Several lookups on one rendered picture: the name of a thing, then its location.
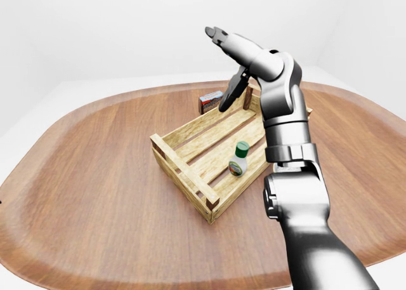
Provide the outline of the wooden slat tray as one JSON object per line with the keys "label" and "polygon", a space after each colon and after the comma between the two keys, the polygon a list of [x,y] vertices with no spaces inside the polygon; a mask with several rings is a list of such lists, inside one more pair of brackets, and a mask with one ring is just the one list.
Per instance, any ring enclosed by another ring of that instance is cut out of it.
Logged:
{"label": "wooden slat tray", "polygon": [[[150,137],[156,161],[208,223],[214,221],[268,167],[258,87],[248,85],[230,109],[213,109],[161,137]],[[248,170],[240,177],[226,175],[237,142],[255,150],[247,156]]]}

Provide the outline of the small printed food box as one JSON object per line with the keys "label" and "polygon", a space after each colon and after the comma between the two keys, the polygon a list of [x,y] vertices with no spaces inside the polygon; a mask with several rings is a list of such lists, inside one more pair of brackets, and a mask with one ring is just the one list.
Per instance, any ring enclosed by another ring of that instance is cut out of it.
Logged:
{"label": "small printed food box", "polygon": [[212,110],[223,97],[222,91],[215,91],[199,97],[199,112],[201,115]]}

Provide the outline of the salad dressing bottle green cap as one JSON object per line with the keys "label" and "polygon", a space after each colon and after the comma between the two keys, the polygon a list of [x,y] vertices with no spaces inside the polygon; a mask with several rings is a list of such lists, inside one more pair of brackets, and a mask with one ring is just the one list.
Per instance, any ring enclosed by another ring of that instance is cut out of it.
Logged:
{"label": "salad dressing bottle green cap", "polygon": [[234,156],[229,160],[228,168],[232,175],[236,177],[242,176],[247,170],[247,154],[249,144],[247,142],[238,142]]}

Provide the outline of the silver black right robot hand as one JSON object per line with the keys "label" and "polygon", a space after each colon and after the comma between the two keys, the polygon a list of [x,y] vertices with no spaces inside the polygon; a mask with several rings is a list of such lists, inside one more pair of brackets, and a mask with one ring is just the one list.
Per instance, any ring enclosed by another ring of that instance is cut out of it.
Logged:
{"label": "silver black right robot hand", "polygon": [[306,104],[299,89],[301,67],[290,54],[263,49],[247,38],[227,34],[218,27],[206,27],[205,32],[214,44],[240,65],[220,102],[220,112],[230,108],[252,77],[261,87],[264,127],[308,120]]}

